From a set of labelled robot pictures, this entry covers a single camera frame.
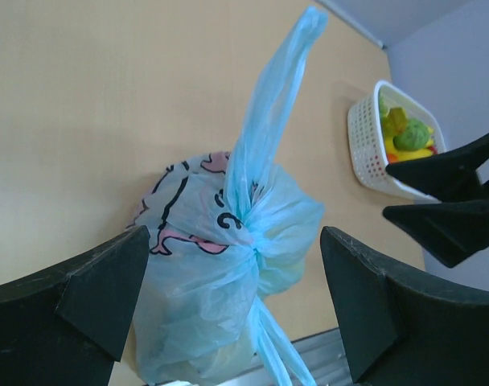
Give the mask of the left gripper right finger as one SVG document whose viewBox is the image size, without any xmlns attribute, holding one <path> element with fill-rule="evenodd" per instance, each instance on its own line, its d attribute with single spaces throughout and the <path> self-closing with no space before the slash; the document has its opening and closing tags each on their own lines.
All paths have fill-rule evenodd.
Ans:
<svg viewBox="0 0 489 386">
<path fill-rule="evenodd" d="M 320 236 L 351 378 L 489 385 L 489 291 L 428 274 L 335 227 Z"/>
</svg>

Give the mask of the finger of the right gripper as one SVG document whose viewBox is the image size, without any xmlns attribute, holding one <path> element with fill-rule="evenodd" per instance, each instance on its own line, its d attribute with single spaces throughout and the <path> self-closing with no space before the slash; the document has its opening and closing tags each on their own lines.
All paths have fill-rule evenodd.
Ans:
<svg viewBox="0 0 489 386">
<path fill-rule="evenodd" d="M 489 199 L 389 206 L 383 217 L 448 268 L 489 247 Z"/>
<path fill-rule="evenodd" d="M 477 169 L 489 159 L 489 133 L 455 150 L 387 165 L 403 184 L 442 202 L 489 198 L 489 180 L 481 183 Z"/>
</svg>

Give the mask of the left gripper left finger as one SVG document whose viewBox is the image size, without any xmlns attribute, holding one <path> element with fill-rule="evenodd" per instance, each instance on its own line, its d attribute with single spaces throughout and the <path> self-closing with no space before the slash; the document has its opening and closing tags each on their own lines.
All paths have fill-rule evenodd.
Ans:
<svg viewBox="0 0 489 386">
<path fill-rule="evenodd" d="M 0 285 L 0 385 L 106 385 L 121 361 L 149 256 L 134 227 Z"/>
</svg>

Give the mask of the blue plastic bag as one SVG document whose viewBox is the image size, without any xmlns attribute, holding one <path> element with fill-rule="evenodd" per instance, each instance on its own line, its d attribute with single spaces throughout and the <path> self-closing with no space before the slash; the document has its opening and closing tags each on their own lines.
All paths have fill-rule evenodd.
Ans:
<svg viewBox="0 0 489 386">
<path fill-rule="evenodd" d="M 256 83 L 229 152 L 166 168 L 138 205 L 150 234 L 134 311 L 136 365 L 156 385 L 217 385 L 261 359 L 277 385 L 314 378 L 264 300 L 296 284 L 324 207 L 274 161 L 327 16 L 310 6 Z"/>
</svg>

